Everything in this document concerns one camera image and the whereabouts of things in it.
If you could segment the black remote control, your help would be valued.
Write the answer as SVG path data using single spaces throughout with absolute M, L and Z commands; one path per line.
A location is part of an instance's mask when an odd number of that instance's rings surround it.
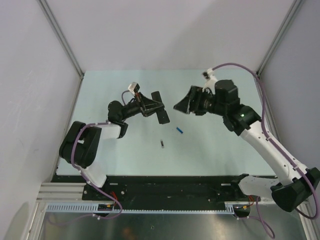
M 152 92 L 151 93 L 151 97 L 152 97 L 152 100 L 160 102 L 163 105 L 162 107 L 160 107 L 156 111 L 158 123 L 161 124 L 161 125 L 170 123 L 170 119 L 169 119 L 167 111 L 165 110 L 165 106 L 163 104 L 160 92 L 159 91 Z

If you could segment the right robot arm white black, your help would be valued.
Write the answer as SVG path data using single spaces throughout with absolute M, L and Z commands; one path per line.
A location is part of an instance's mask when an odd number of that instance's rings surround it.
M 272 199 L 282 210 L 292 212 L 318 186 L 320 171 L 294 159 L 267 129 L 263 130 L 261 117 L 241 103 L 232 80 L 209 80 L 204 87 L 192 85 L 173 108 L 184 114 L 221 116 L 226 128 L 250 144 L 274 171 L 274 179 L 240 175 L 230 188 L 235 200 L 254 195 Z

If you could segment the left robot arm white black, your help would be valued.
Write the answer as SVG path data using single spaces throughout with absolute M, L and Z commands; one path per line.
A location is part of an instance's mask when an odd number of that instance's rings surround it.
M 156 114 L 162 125 L 170 122 L 159 91 L 152 92 L 151 98 L 140 92 L 135 93 L 127 104 L 114 100 L 109 103 L 107 110 L 105 122 L 86 124 L 74 121 L 59 148 L 59 157 L 71 164 L 89 185 L 94 186 L 93 194 L 100 200 L 107 199 L 111 193 L 111 188 L 105 184 L 107 176 L 95 160 L 100 141 L 123 138 L 129 126 L 126 120 L 138 114 L 144 117 Z

